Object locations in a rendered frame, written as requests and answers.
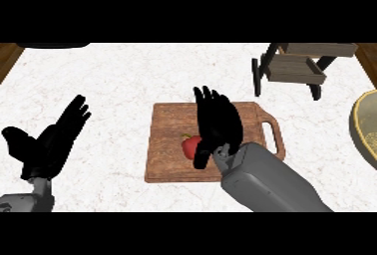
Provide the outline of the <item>dark flat object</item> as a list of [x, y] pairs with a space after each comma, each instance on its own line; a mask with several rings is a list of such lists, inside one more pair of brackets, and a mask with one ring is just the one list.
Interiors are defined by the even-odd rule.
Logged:
[[31, 49], [72, 49], [82, 48], [90, 45], [90, 43], [16, 43], [22, 48]]

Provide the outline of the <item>wooden tiered basket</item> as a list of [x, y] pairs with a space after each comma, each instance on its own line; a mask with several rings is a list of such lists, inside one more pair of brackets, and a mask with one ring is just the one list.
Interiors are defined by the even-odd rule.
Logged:
[[304, 84], [311, 99], [320, 99], [323, 71], [338, 57], [351, 58], [354, 43], [270, 43], [260, 59], [251, 59], [254, 95], [260, 96], [260, 81]]

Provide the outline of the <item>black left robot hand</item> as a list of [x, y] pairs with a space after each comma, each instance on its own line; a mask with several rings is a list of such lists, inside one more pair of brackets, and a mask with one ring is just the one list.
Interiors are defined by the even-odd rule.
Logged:
[[62, 171], [73, 141], [91, 113], [85, 97], [76, 95], [69, 102], [57, 121], [32, 138], [19, 128], [4, 127], [1, 135], [7, 142], [8, 154], [22, 163], [20, 178], [51, 179]]

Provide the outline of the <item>red tomato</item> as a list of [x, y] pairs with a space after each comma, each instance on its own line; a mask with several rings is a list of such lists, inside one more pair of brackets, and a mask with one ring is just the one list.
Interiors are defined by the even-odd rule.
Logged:
[[201, 137], [198, 135], [190, 135], [187, 133], [183, 133], [181, 138], [184, 139], [181, 142], [184, 156], [189, 160], [193, 160], [195, 149], [201, 141]]

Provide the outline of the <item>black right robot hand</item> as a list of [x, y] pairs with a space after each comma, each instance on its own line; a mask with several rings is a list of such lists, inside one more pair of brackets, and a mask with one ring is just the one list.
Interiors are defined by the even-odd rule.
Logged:
[[215, 149], [229, 145], [227, 154], [236, 154], [242, 142], [242, 124], [227, 97], [206, 87], [192, 88], [196, 104], [196, 126], [201, 141], [196, 144], [192, 166], [205, 169]]

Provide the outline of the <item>brown wooden cutting board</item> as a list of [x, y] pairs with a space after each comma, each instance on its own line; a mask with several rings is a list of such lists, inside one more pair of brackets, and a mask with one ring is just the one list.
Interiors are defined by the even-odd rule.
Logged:
[[[274, 117], [254, 102], [233, 104], [242, 123], [242, 141], [266, 146], [261, 124], [269, 123], [276, 147], [274, 156], [285, 158], [285, 148]], [[144, 181], [161, 182], [218, 182], [220, 173], [212, 160], [205, 170], [192, 167], [183, 153], [183, 134], [198, 135], [195, 103], [155, 103], [147, 149]]]

